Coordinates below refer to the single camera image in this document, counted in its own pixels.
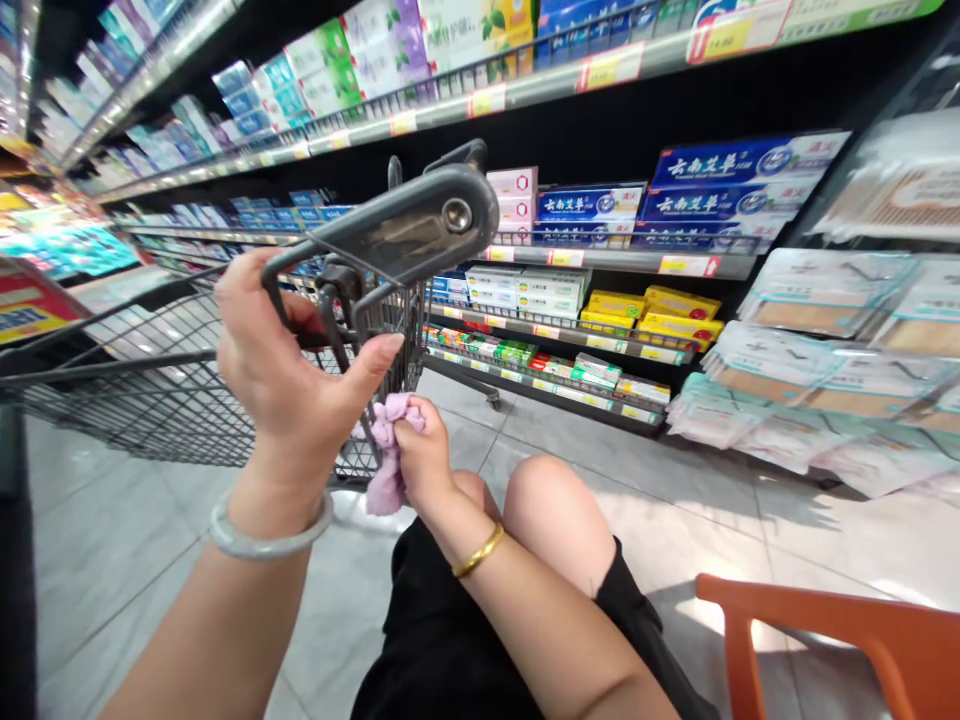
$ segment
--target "pink cloth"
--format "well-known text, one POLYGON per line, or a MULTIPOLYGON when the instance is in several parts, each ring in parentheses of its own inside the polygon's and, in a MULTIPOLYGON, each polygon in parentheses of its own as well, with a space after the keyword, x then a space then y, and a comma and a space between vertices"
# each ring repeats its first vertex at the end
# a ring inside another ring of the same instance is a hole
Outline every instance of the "pink cloth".
POLYGON ((413 393, 390 393, 386 403, 374 403, 376 420, 370 429, 380 447, 380 469, 367 485, 367 512, 371 515, 393 515, 403 505, 406 485, 400 471, 400 447, 393 432, 397 420, 406 420, 417 432, 423 432, 426 421, 420 410, 410 407, 413 393))

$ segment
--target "gold bracelet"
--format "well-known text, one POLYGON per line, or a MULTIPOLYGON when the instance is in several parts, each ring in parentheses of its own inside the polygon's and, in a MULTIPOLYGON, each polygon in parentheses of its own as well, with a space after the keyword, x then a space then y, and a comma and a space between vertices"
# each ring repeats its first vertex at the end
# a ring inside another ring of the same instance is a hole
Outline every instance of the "gold bracelet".
POLYGON ((470 559, 467 560, 463 565, 458 568, 454 568, 453 576, 459 580, 460 578, 469 575, 474 571, 477 565, 487 559, 487 556, 493 552, 494 548, 500 544, 501 540, 503 540, 503 523, 497 523, 497 527, 494 528, 493 535, 490 536, 490 539, 487 540, 482 548, 471 555, 470 559))

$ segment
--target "yellow toothpaste box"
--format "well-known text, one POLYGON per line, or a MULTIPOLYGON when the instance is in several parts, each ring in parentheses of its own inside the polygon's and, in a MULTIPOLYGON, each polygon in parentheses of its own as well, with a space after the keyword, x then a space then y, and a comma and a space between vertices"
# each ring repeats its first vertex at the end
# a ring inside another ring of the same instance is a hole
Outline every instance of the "yellow toothpaste box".
POLYGON ((637 319, 643 316, 645 301, 641 295, 594 290, 590 293, 587 309, 604 315, 619 315, 637 319))
POLYGON ((603 332, 609 335, 617 335, 618 337, 627 337, 627 335, 630 334, 629 330, 633 328, 633 324, 635 322, 635 320, 630 317, 608 315, 606 313, 590 310, 589 308, 584 308, 580 311, 580 320, 581 322, 589 320, 595 323, 602 323, 601 325, 589 325, 586 322, 583 322, 581 327, 583 327, 585 330, 596 330, 597 332, 603 332), (604 327, 605 325, 613 325, 614 327, 604 327))
POLYGON ((652 312, 655 312, 653 308, 656 307, 662 311, 659 314, 688 317, 694 320, 713 320, 720 305, 723 304, 719 300, 671 290, 660 285, 648 287, 644 298, 652 312))
POLYGON ((720 335, 723 323, 719 320, 694 320, 649 312, 640 323, 640 329, 659 335, 693 340, 699 346, 699 352, 703 352, 720 335))

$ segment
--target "hand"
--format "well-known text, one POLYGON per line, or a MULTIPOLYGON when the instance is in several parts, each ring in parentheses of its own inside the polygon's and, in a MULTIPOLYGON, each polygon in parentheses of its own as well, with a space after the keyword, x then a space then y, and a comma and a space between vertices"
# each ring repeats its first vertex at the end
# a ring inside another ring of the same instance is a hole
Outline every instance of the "hand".
MULTIPOLYGON (((313 488, 322 491, 341 445, 379 388, 403 335, 380 335, 366 342, 342 376, 323 372, 303 355, 260 283, 263 266, 281 252, 260 248, 245 253, 217 283, 214 297, 225 326, 217 362, 256 427, 254 454, 267 458, 265 465, 275 477, 282 476, 284 468, 295 468, 322 483, 313 488)), ((282 295, 295 331, 323 331, 313 303, 293 293, 282 295)))
POLYGON ((406 420, 394 424, 400 446, 400 469, 407 484, 407 499, 417 514, 424 515, 455 490, 450 470, 450 441, 447 426, 436 406, 425 398, 411 397, 410 405, 418 408, 425 425, 422 433, 406 420))

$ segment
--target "leg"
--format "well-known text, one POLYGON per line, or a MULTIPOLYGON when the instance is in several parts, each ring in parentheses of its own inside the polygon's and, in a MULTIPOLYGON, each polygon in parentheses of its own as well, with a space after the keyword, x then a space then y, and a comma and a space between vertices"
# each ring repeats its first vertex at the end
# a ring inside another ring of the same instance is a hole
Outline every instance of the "leg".
POLYGON ((482 477, 472 470, 454 470, 453 482, 456 483, 464 495, 473 500, 474 504, 495 522, 503 521, 503 518, 500 517, 500 509, 497 507, 493 495, 490 494, 490 488, 487 487, 482 477))
POLYGON ((503 517, 511 537, 596 598, 617 546, 593 495, 569 465, 545 455, 517 465, 503 517))

